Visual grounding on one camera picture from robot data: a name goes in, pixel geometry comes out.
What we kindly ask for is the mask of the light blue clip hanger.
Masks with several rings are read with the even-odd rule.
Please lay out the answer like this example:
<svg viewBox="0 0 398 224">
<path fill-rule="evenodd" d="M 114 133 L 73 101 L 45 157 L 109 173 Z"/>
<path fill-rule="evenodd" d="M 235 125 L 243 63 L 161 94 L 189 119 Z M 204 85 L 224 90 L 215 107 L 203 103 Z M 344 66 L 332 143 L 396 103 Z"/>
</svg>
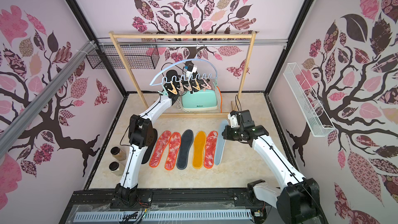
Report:
<svg viewBox="0 0 398 224">
<path fill-rule="evenodd" d="M 187 76 L 186 70 L 184 69 L 184 63 L 187 61 L 192 61 L 195 66 L 197 62 L 204 62 L 209 65 L 213 71 L 209 73 L 199 73 L 198 67 L 196 66 L 197 74 L 195 76 Z M 215 66 L 207 60 L 196 58 L 181 60 L 162 68 L 161 71 L 154 76 L 149 85 L 152 87 L 161 86 L 163 88 L 163 94 L 179 94 L 178 86 L 181 80 L 190 81 L 191 85 L 199 88 L 199 91 L 205 91 L 206 89 L 212 89 L 213 86 L 210 83 L 215 83 L 217 79 L 218 71 Z"/>
</svg>

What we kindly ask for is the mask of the light blue insole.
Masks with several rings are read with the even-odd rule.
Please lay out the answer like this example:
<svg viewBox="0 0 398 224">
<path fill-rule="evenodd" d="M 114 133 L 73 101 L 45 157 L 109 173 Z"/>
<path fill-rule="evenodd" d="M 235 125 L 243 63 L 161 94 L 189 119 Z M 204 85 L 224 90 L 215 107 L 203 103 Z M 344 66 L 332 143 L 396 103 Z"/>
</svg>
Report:
<svg viewBox="0 0 398 224">
<path fill-rule="evenodd" d="M 227 120 L 223 120 L 220 124 L 219 130 L 218 130 L 218 137 L 217 137 L 217 143 L 216 143 L 216 150 L 215 150 L 215 158 L 214 158 L 214 165 L 218 166 L 221 163 L 222 160 L 222 155 L 224 151 L 224 146 L 226 143 L 225 138 L 222 136 L 223 131 L 225 130 L 226 126 L 228 125 Z"/>
</svg>

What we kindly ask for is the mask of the yellow insole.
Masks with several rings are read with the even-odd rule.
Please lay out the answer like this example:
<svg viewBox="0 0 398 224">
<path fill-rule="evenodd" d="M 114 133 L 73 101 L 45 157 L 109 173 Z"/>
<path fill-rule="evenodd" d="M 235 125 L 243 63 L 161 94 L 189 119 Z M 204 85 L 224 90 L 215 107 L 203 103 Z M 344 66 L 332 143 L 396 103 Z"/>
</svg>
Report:
<svg viewBox="0 0 398 224">
<path fill-rule="evenodd" d="M 199 131 L 193 142 L 192 166 L 194 169 L 200 169 L 203 166 L 204 149 L 206 145 L 206 133 Z"/>
</svg>

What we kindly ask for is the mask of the dark grey insole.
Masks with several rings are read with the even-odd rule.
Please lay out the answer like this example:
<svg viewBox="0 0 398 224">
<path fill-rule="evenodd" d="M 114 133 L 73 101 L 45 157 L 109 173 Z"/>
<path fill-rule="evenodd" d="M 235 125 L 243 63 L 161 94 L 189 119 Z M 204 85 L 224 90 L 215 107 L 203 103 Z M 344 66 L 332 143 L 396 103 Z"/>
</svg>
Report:
<svg viewBox="0 0 398 224">
<path fill-rule="evenodd" d="M 188 156 L 190 148 L 193 144 L 193 131 L 188 129 L 181 136 L 181 144 L 177 157 L 176 167 L 179 170 L 184 170 L 188 165 Z"/>
</svg>

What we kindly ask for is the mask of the red patterned insole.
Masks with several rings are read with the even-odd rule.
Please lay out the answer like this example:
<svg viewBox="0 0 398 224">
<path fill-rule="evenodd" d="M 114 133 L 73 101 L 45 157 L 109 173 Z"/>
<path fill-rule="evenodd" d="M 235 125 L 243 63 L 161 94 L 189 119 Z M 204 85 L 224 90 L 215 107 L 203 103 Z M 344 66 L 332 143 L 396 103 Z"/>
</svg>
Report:
<svg viewBox="0 0 398 224">
<path fill-rule="evenodd" d="M 174 169 L 178 152 L 181 145 L 181 135 L 178 132 L 174 132 L 171 135 L 170 142 L 169 142 L 169 153 L 167 155 L 167 159 L 165 162 L 165 169 L 171 171 Z"/>
<path fill-rule="evenodd" d="M 159 165 L 159 163 L 162 159 L 162 155 L 163 155 L 167 145 L 170 142 L 171 136 L 172 136 L 171 131 L 164 131 L 158 138 L 155 148 L 154 148 L 154 151 L 153 151 L 153 154 L 152 154 L 152 157 L 149 161 L 149 166 L 151 168 L 156 168 Z"/>
</svg>

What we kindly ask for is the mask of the black insole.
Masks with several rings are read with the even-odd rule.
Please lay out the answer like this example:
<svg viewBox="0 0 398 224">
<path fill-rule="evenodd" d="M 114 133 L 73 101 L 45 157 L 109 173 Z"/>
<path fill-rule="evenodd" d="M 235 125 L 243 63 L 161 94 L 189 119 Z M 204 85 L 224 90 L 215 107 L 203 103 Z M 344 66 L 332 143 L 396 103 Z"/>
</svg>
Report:
<svg viewBox="0 0 398 224">
<path fill-rule="evenodd" d="M 147 150 L 145 151 L 145 154 L 144 154 L 143 159 L 142 159 L 142 164 L 146 164 L 150 160 L 152 152 L 153 152 L 153 149 L 154 149 L 154 146 L 156 145 L 157 139 L 158 139 L 158 132 L 157 132 L 156 129 L 154 129 L 153 142 L 152 142 L 152 144 L 150 146 L 148 146 Z"/>
</svg>

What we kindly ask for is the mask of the orange edged insole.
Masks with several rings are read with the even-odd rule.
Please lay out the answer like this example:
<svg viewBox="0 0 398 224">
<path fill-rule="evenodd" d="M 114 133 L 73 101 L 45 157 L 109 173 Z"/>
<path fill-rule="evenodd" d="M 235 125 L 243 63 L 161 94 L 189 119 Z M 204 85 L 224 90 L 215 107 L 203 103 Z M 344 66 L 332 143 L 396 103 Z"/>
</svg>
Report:
<svg viewBox="0 0 398 224">
<path fill-rule="evenodd" d="M 222 104 L 223 104 L 223 98 L 222 98 L 222 93 L 221 90 L 218 86 L 216 86 L 218 92 L 219 92 L 219 97 L 220 97 L 220 102 L 219 102 L 219 108 L 220 108 L 220 112 L 222 113 Z"/>
</svg>

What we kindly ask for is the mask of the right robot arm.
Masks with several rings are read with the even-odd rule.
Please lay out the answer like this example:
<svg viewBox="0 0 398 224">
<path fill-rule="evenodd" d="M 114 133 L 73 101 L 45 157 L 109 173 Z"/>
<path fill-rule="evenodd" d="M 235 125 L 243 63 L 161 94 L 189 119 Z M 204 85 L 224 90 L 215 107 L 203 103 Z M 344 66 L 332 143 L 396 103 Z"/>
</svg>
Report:
<svg viewBox="0 0 398 224">
<path fill-rule="evenodd" d="M 286 159 L 265 127 L 255 125 L 250 111 L 231 111 L 228 120 L 223 139 L 247 142 L 265 161 L 279 184 L 276 188 L 265 182 L 256 183 L 253 186 L 256 199 L 276 208 L 286 224 L 301 224 L 308 220 L 326 224 L 318 183 L 313 178 L 306 178 Z"/>
</svg>

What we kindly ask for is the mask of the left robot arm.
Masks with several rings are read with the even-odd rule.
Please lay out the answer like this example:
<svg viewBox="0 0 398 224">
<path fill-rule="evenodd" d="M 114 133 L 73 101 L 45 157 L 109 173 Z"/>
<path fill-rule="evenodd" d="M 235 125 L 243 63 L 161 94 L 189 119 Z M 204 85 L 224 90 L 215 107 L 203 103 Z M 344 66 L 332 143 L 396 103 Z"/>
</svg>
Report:
<svg viewBox="0 0 398 224">
<path fill-rule="evenodd" d="M 157 140 L 153 123 L 180 97 L 180 91 L 176 88 L 177 72 L 172 70 L 163 79 L 163 91 L 160 92 L 157 101 L 141 114 L 132 115 L 130 118 L 127 129 L 128 158 L 120 182 L 115 187 L 115 199 L 128 207 L 133 207 L 138 202 L 137 188 L 140 167 L 146 150 Z"/>
</svg>

